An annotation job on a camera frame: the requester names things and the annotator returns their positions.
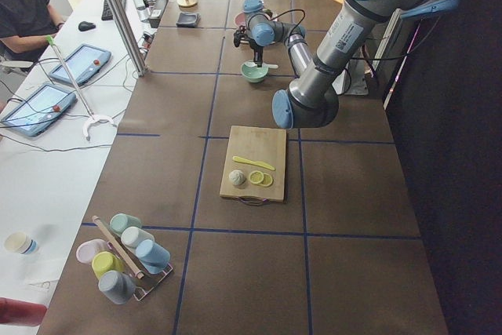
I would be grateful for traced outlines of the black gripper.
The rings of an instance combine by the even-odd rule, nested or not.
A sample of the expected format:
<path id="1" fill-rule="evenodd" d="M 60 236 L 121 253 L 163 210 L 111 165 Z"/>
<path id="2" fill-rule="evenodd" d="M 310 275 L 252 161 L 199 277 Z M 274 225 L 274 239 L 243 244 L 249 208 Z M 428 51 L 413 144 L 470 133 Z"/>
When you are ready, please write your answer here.
<path id="1" fill-rule="evenodd" d="M 263 47 L 258 45 L 256 41 L 248 36 L 245 26 L 239 26 L 233 34 L 233 44 L 239 47 L 242 43 L 249 45 L 253 50 L 253 62 L 258 67 L 263 67 Z"/>

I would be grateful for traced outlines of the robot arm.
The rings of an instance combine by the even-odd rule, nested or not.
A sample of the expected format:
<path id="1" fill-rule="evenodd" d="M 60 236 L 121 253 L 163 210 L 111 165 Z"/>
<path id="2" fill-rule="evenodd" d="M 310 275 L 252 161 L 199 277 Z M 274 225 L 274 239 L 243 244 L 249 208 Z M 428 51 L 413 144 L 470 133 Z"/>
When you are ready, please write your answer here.
<path id="1" fill-rule="evenodd" d="M 288 50 L 296 73 L 288 89 L 277 91 L 272 100 L 275 123 L 283 129 L 318 128 L 331 123 L 339 103 L 333 83 L 344 71 L 375 25 L 389 20 L 396 9 L 405 18 L 442 15 L 460 0 L 344 0 L 342 8 L 315 53 L 305 42 L 299 24 L 272 20 L 263 0 L 244 0 L 245 26 L 235 32 L 235 43 L 246 40 L 253 49 L 253 62 L 263 64 L 263 49 L 281 42 Z"/>

